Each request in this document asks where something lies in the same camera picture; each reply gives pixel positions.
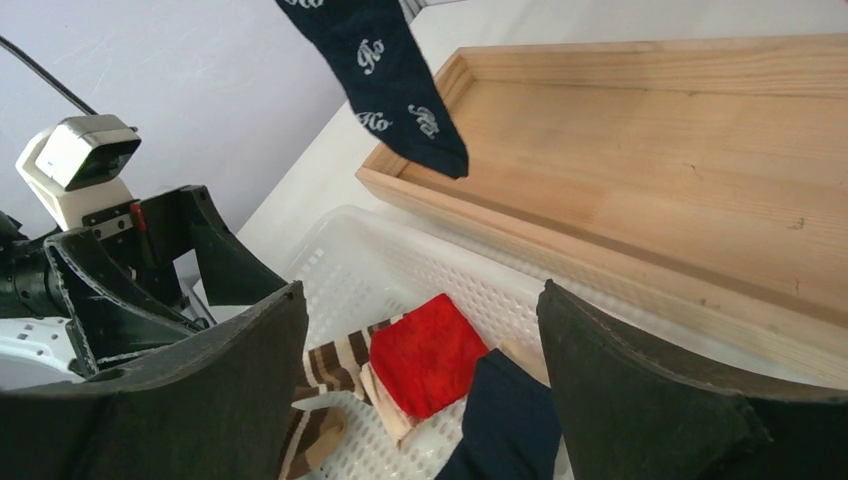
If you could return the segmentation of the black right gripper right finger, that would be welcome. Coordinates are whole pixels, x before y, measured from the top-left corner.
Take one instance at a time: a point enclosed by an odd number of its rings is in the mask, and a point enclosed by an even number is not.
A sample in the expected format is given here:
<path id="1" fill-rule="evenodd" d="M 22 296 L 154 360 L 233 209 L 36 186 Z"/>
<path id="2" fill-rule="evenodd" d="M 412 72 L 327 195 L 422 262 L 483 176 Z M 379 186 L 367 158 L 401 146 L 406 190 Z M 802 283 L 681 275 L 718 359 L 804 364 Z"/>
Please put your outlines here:
<path id="1" fill-rule="evenodd" d="M 578 479 L 843 479 L 847 394 L 631 326 L 553 281 L 537 317 Z"/>

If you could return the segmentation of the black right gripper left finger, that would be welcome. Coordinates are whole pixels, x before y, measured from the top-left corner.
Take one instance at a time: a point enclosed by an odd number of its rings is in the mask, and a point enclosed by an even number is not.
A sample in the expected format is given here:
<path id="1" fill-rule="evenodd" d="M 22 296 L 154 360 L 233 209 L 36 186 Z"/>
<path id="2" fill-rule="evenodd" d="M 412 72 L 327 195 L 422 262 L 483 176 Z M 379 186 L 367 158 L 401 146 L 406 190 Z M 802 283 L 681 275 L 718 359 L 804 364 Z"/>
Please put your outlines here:
<path id="1" fill-rule="evenodd" d="M 295 281 L 81 383 L 1 396 L 5 479 L 275 479 L 309 317 Z"/>

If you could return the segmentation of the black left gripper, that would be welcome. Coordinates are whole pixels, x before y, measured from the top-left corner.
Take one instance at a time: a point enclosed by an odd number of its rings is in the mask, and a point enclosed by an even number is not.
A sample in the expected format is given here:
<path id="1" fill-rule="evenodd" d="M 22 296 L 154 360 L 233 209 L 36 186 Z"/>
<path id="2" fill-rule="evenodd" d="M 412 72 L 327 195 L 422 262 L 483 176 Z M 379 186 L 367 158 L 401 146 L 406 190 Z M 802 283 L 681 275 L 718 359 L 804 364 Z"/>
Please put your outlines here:
<path id="1" fill-rule="evenodd" d="M 211 306 L 287 285 L 230 231 L 205 186 L 132 199 L 30 239 L 1 216 L 1 316 L 64 317 L 89 378 L 202 331 L 179 313 L 174 261 L 192 251 Z"/>

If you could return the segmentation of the navy sock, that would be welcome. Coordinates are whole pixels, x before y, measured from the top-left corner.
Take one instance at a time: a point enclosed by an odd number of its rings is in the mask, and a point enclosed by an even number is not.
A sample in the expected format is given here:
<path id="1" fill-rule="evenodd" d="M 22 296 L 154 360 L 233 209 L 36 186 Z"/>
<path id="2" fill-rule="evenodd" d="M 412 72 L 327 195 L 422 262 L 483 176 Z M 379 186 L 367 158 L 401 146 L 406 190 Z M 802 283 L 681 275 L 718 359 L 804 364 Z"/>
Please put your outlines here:
<path id="1" fill-rule="evenodd" d="M 462 439 L 438 479 L 551 479 L 562 431 L 543 358 L 504 341 L 476 364 Z"/>

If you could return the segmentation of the brown striped sock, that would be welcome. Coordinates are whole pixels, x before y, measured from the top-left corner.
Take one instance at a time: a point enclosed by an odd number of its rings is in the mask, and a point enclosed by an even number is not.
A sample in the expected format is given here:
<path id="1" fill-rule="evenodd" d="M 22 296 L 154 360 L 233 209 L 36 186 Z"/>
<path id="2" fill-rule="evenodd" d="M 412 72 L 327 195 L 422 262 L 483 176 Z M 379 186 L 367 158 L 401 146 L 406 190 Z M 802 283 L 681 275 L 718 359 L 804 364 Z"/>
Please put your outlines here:
<path id="1" fill-rule="evenodd" d="M 398 316 L 383 320 L 306 352 L 294 399 L 301 401 L 347 392 L 373 407 L 393 441 L 401 443 L 414 421 L 391 398 L 370 360 L 374 334 L 399 320 Z M 299 479 L 316 470 L 342 444 L 347 429 L 347 414 L 340 407 L 291 409 L 279 477 Z"/>

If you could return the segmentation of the white perforated plastic basket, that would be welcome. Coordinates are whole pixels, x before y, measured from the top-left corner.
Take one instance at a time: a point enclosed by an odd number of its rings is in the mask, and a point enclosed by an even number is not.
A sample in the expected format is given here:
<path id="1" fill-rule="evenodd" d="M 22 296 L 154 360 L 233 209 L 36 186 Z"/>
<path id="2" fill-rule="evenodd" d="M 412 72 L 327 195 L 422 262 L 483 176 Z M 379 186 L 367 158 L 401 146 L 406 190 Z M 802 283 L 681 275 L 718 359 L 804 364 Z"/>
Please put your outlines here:
<path id="1" fill-rule="evenodd" d="M 552 273 L 478 242 L 345 205 L 302 227 L 285 226 L 268 246 L 249 247 L 271 269 L 304 286 L 308 348 L 410 311 L 445 293 L 490 346 L 540 345 L 537 299 Z M 347 393 L 305 400 L 303 409 L 346 411 L 343 442 L 316 479 L 431 479 L 461 436 L 456 402 L 397 445 L 378 413 Z"/>

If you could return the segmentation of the dark printed sock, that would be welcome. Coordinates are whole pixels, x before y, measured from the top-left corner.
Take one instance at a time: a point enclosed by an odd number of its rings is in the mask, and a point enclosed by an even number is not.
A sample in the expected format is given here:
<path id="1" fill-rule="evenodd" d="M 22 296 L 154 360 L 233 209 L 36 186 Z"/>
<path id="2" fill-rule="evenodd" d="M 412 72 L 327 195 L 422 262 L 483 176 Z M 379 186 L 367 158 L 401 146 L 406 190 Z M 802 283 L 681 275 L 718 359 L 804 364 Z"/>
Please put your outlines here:
<path id="1" fill-rule="evenodd" d="M 394 153 L 447 177 L 469 153 L 396 1 L 281 1 L 342 85 L 359 124 Z"/>

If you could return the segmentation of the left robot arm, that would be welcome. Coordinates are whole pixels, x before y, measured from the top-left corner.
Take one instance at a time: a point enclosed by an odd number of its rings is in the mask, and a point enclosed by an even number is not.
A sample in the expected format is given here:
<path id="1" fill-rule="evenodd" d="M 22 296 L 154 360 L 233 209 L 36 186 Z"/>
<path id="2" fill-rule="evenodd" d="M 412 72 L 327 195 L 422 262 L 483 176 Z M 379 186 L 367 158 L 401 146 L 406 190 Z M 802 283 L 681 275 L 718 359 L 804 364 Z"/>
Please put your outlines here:
<path id="1" fill-rule="evenodd" d="M 250 306 L 284 280 L 229 230 L 208 190 L 121 200 L 29 238 L 1 219 L 1 386 L 85 379 L 214 325 L 176 261 L 193 253 L 212 306 Z"/>

